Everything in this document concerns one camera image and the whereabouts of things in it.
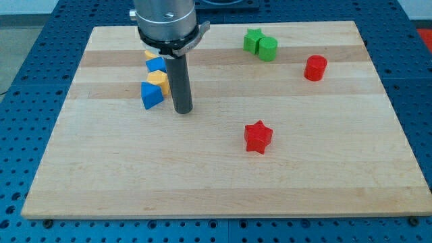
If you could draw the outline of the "black clamp ring mount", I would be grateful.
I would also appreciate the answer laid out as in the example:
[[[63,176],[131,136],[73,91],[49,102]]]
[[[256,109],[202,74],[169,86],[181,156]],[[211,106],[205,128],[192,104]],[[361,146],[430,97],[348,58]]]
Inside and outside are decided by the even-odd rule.
[[[138,33],[144,46],[154,54],[168,59],[175,59],[193,50],[208,30],[210,30],[210,21],[203,22],[201,25],[197,24],[190,34],[178,40],[151,39],[140,28],[138,28]]]

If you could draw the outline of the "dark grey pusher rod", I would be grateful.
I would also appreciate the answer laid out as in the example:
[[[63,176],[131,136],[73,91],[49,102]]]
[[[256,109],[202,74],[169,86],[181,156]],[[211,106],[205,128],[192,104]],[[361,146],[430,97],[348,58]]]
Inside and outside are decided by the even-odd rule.
[[[186,56],[165,59],[165,66],[175,111],[179,114],[191,112],[193,102]]]

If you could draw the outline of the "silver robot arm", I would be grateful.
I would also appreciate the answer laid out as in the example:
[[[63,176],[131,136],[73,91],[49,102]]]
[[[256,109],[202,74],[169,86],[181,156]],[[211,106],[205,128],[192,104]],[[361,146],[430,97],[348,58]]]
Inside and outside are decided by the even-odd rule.
[[[175,111],[191,112],[186,54],[199,44],[210,22],[198,23],[194,0],[134,0],[133,4],[129,16],[138,25],[141,41],[164,59]]]

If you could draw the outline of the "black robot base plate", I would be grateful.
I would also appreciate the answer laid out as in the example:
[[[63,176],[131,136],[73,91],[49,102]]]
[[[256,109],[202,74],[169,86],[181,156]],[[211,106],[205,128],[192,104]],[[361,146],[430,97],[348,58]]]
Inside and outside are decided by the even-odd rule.
[[[259,0],[196,0],[196,9],[258,9]]]

